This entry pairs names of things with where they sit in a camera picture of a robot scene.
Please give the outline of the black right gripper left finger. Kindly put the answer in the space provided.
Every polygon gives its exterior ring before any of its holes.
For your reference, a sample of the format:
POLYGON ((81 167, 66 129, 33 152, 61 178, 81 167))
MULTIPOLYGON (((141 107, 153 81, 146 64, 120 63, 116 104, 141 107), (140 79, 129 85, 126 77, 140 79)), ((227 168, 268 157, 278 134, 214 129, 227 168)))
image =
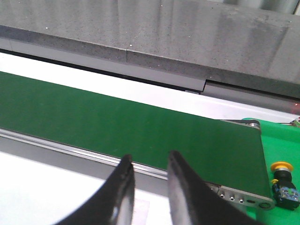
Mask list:
POLYGON ((133 219, 135 175, 131 155, 124 155, 105 183, 59 225, 130 225, 133 219))

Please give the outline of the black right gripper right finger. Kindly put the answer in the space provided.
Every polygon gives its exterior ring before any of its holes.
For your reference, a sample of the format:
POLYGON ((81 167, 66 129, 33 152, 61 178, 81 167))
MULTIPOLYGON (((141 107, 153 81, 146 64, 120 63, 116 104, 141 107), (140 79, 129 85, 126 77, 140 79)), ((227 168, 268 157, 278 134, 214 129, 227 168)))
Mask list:
POLYGON ((170 151, 167 177, 172 224, 261 224, 214 193, 176 150, 170 151))

